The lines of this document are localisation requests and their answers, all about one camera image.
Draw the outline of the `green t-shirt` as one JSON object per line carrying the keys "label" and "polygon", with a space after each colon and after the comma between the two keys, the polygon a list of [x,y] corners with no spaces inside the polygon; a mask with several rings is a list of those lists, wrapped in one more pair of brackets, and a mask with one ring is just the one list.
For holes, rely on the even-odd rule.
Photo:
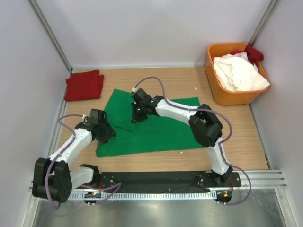
{"label": "green t-shirt", "polygon": [[114,89],[105,112],[116,136],[97,145],[97,157],[201,148],[190,127],[183,122],[149,116],[145,121],[132,123],[131,102],[129,92]]}

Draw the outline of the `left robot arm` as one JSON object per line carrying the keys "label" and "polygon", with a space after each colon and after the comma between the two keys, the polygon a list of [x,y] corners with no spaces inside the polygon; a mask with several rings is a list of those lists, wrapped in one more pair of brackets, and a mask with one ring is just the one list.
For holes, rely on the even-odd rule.
{"label": "left robot arm", "polygon": [[97,166],[82,164],[74,171],[71,166],[90,143],[96,141],[103,145],[115,137],[116,132],[104,110],[91,109],[89,115],[81,117],[82,121],[74,129],[69,128],[71,136],[56,152],[36,161],[32,183],[34,197],[61,204],[78,187],[96,189],[100,185],[101,175]]}

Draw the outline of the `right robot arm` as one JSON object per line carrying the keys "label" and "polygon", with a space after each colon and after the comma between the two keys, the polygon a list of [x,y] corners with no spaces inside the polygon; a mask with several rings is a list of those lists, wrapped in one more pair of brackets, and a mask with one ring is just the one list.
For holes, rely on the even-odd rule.
{"label": "right robot arm", "polygon": [[208,105],[186,106],[166,100],[162,96],[151,97],[143,89],[132,89],[132,123],[142,122],[149,115],[168,117],[185,123],[196,142],[205,147],[212,164],[215,185],[225,187],[231,180],[232,166],[226,160],[222,146],[223,125]]}

